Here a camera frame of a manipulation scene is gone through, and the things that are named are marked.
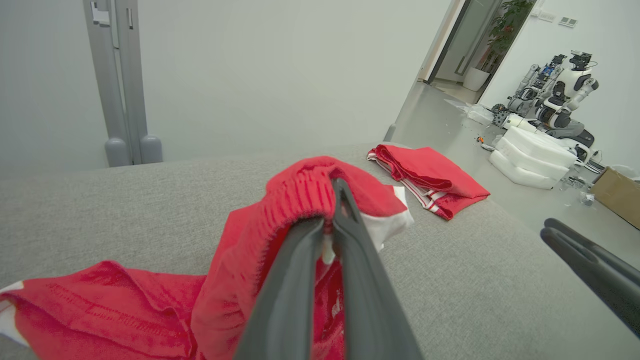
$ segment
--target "foam packaging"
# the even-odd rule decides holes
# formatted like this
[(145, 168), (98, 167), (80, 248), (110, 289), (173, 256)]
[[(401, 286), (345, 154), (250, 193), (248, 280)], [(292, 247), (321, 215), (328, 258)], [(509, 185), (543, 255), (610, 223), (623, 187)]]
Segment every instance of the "foam packaging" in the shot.
[(562, 179), (562, 177), (569, 172), (569, 168), (547, 163), (546, 161), (525, 154), (504, 137), (498, 141), (495, 149), (500, 151), (500, 153), (516, 167), (535, 172), (542, 176), (552, 179)]
[(547, 137), (550, 136), (544, 133), (530, 133), (512, 126), (502, 139), (506, 139), (531, 158), (567, 169), (571, 167), (577, 159), (576, 156)]
[(498, 150), (491, 153), (489, 162), (516, 184), (531, 186), (533, 188), (551, 189), (558, 182), (558, 179), (552, 179), (515, 166)]

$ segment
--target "red towel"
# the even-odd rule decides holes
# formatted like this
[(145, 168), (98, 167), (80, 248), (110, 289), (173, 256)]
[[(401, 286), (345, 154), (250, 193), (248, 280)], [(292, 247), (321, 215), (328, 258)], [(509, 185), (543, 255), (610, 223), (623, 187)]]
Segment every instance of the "red towel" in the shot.
[[(336, 177), (348, 182), (364, 220), (378, 229), (385, 219), (394, 219), (389, 233), (410, 222), (393, 187), (333, 158), (303, 160), (272, 178), (261, 201), (229, 214), (206, 276), (103, 261), (19, 282), (0, 290), (0, 332), (45, 360), (231, 359), (288, 228), (301, 218), (333, 216)], [(339, 261), (317, 262), (314, 359), (344, 358), (341, 275)]]
[(402, 182), (422, 207), (451, 220), (460, 210), (490, 195), (473, 177), (430, 147), (378, 145), (367, 154)]

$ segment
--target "doorway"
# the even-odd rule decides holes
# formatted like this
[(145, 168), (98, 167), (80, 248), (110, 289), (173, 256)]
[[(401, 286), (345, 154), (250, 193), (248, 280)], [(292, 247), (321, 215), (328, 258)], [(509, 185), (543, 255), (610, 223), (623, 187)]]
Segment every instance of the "doorway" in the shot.
[(451, 32), (419, 80), (475, 104), (524, 24), (535, 0), (462, 0)]

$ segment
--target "gray fabric surface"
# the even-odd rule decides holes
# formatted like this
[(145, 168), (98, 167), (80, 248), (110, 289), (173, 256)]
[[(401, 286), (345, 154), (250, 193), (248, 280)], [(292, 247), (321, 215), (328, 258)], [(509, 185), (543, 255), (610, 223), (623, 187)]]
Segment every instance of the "gray fabric surface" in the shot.
[[(303, 157), (335, 156), (394, 184), (365, 160), (372, 146), (0, 183), (0, 288), (104, 259), (205, 274), (228, 212), (259, 200), (271, 176)], [(416, 223), (381, 252), (425, 358), (639, 358), (640, 341), (536, 233), (490, 199), (446, 222), (408, 194)], [(0, 354), (35, 358), (1, 336)]]

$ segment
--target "wall socket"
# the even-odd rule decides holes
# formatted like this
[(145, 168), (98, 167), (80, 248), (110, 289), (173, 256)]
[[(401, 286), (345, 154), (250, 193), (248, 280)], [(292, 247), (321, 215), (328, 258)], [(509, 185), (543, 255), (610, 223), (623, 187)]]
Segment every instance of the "wall socket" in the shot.
[(538, 19), (553, 22), (556, 19), (556, 16), (552, 13), (540, 12), (540, 14), (538, 14)]

